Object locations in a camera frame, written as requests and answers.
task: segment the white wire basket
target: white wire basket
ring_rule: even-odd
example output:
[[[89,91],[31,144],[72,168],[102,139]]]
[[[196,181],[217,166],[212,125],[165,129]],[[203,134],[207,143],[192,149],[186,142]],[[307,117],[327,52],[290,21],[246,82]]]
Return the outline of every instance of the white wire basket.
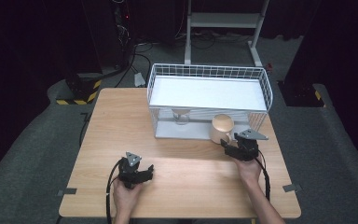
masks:
[[[155,63],[147,102],[156,138],[210,139],[215,115],[234,120],[233,133],[259,130],[272,105],[264,68]],[[173,110],[186,111],[178,124]]]

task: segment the white metal frame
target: white metal frame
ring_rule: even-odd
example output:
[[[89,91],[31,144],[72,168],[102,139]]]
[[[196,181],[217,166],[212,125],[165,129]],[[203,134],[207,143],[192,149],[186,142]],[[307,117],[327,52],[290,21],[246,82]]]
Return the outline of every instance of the white metal frame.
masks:
[[[262,67],[255,45],[260,35],[260,30],[266,17],[269,0],[264,0],[260,13],[193,13],[191,11],[191,0],[188,0],[187,27],[186,27],[186,50],[185,64],[191,64],[191,27],[229,27],[229,28],[253,28],[254,38],[248,41],[256,67]]]

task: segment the wooden surface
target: wooden surface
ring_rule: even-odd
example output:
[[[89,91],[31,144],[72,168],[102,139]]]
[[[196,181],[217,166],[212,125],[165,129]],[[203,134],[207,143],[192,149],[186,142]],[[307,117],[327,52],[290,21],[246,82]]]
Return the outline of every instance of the wooden surface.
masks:
[[[271,202],[282,217],[299,217],[291,180],[269,117],[258,141],[271,184]],[[108,176],[126,151],[143,157],[139,171],[155,165],[153,180],[144,184],[133,217],[255,217],[234,162],[209,140],[157,139],[146,101],[146,89],[103,89],[92,113],[67,188],[63,217],[105,217]],[[260,176],[264,189],[264,176]],[[112,201],[112,216],[116,214]]]

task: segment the black cable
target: black cable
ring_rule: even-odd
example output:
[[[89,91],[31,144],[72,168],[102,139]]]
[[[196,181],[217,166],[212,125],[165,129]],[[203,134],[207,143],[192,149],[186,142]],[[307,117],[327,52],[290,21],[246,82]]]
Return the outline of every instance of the black cable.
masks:
[[[62,216],[58,215],[58,218],[57,218],[56,224],[60,224],[61,219],[62,219]]]
[[[135,59],[135,56],[134,56],[134,55],[132,55],[132,59],[131,59],[131,63],[130,63],[130,65],[129,65],[129,67],[127,68],[126,72],[123,74],[123,76],[121,77],[121,79],[118,81],[118,83],[116,84],[115,88],[116,88],[118,85],[120,85],[120,82],[123,80],[124,76],[126,76],[126,75],[127,75],[127,73],[130,71],[130,69],[131,69],[131,67],[132,67],[132,64],[133,64],[134,59]]]
[[[212,44],[207,46],[207,47],[204,47],[204,48],[201,48],[201,47],[197,47],[196,45],[193,44],[193,41],[191,41],[191,46],[194,47],[195,49],[209,49],[211,48],[214,43],[216,42],[216,37],[214,35],[210,35],[210,37],[212,38]]]
[[[257,163],[261,166],[261,170],[263,171],[264,179],[266,180],[266,198],[269,200],[269,194],[270,194],[270,191],[271,191],[271,186],[269,184],[269,174],[267,173],[266,160],[264,158],[263,153],[261,153],[260,150],[258,150],[258,152],[261,154],[261,156],[263,158],[264,166],[257,158],[255,158],[255,161],[257,161]]]
[[[112,175],[115,172],[116,168],[118,165],[120,165],[122,163],[122,160],[119,160],[116,165],[112,168],[112,171],[110,172],[110,176],[109,179],[107,180],[107,185],[106,185],[106,218],[107,218],[107,223],[108,224],[112,224],[112,217],[110,216],[110,188],[112,186],[113,181],[115,181],[115,179],[117,177],[115,177],[112,180]]]
[[[147,74],[146,74],[146,87],[147,87],[147,83],[148,83],[148,81],[149,81],[149,77],[150,77],[150,72],[151,72],[151,65],[152,65],[152,63],[150,62],[150,60],[146,57],[146,56],[144,56],[143,54],[137,54],[137,53],[135,53],[134,54],[135,56],[141,56],[141,57],[143,57],[143,58],[145,58],[148,62],[149,62],[149,66],[148,66],[148,68],[147,68]]]
[[[147,51],[151,50],[151,49],[153,48],[153,46],[154,46],[153,43],[145,43],[145,45],[147,45],[147,44],[150,44],[150,48],[136,51],[136,53],[144,53],[144,52],[147,52]]]
[[[85,115],[85,117],[83,119],[83,121],[84,121],[83,127],[81,128],[80,135],[79,135],[79,146],[81,147],[81,144],[83,142],[83,135],[84,135],[83,132],[86,128],[87,123],[90,122],[92,113],[90,115],[88,113],[80,113],[80,115]]]

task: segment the hand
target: hand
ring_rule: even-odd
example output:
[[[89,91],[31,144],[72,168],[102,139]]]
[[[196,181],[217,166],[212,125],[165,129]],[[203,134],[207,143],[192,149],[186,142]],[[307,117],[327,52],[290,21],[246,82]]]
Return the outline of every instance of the hand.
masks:
[[[128,223],[132,210],[135,208],[138,202],[139,194],[141,192],[143,184],[137,184],[133,189],[127,189],[124,183],[118,178],[113,181],[113,198],[115,200],[115,206],[117,210],[116,222]]]
[[[240,173],[240,178],[243,185],[248,189],[254,185],[258,186],[258,178],[260,177],[261,167],[256,160],[251,161],[239,161],[232,158],[235,164],[237,165],[238,171]]]

